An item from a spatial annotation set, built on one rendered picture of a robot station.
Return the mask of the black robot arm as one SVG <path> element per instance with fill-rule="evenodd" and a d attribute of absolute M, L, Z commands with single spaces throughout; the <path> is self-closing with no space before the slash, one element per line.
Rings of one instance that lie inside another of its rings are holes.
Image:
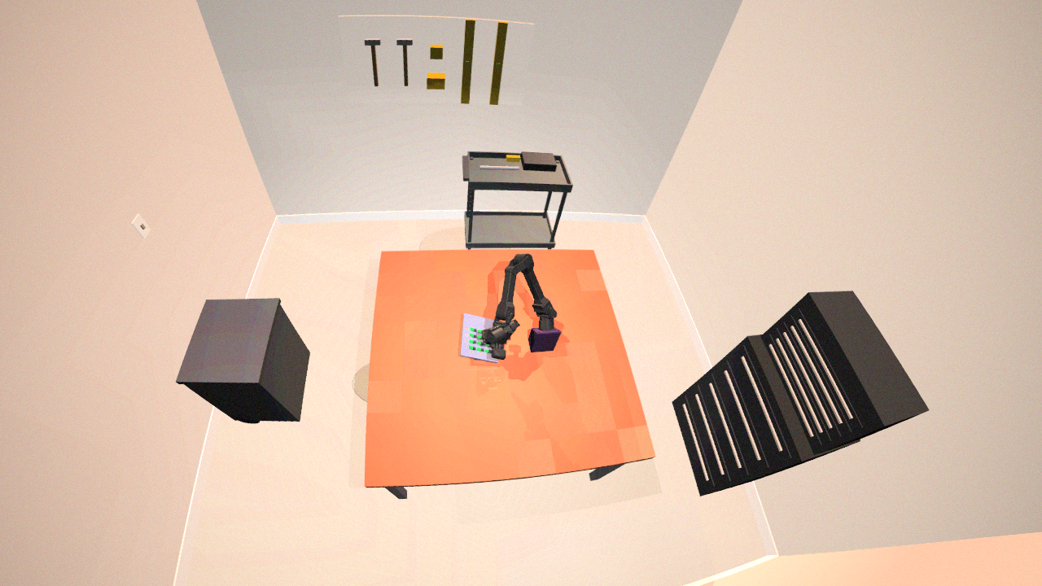
<path fill-rule="evenodd" d="M 528 284 L 528 288 L 531 289 L 532 296 L 535 298 L 532 307 L 536 315 L 540 317 L 539 329 L 554 329 L 554 319 L 559 313 L 554 310 L 554 308 L 552 308 L 548 298 L 544 296 L 540 283 L 537 282 L 534 268 L 534 257 L 529 255 L 529 253 L 519 253 L 511 259 L 508 266 L 505 269 L 505 283 L 503 283 L 502 296 L 500 303 L 497 306 L 493 327 L 492 329 L 483 329 L 485 344 L 494 345 L 495 343 L 502 341 L 502 339 L 508 338 L 514 331 L 520 326 L 517 320 L 514 319 L 513 304 L 516 275 L 519 272 L 523 273 L 523 276 Z M 511 321 L 511 319 L 514 320 Z"/>

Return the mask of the lavender switch panel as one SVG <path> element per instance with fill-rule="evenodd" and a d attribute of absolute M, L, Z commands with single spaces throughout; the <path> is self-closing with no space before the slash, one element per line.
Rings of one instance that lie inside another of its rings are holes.
<path fill-rule="evenodd" d="M 483 329 L 492 329 L 492 319 L 464 314 L 462 341 L 458 356 L 472 357 L 477 361 L 497 363 L 498 359 L 491 357 L 492 344 L 485 344 Z"/>

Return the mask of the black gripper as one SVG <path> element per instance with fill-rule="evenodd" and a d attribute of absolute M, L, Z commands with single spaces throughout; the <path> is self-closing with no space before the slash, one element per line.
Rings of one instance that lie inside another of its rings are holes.
<path fill-rule="evenodd" d="M 507 340 L 510 340 L 510 337 L 504 338 L 502 339 L 502 341 L 492 345 L 491 357 L 495 357 L 495 359 L 499 360 L 505 360 L 506 357 L 505 345 L 507 345 Z"/>

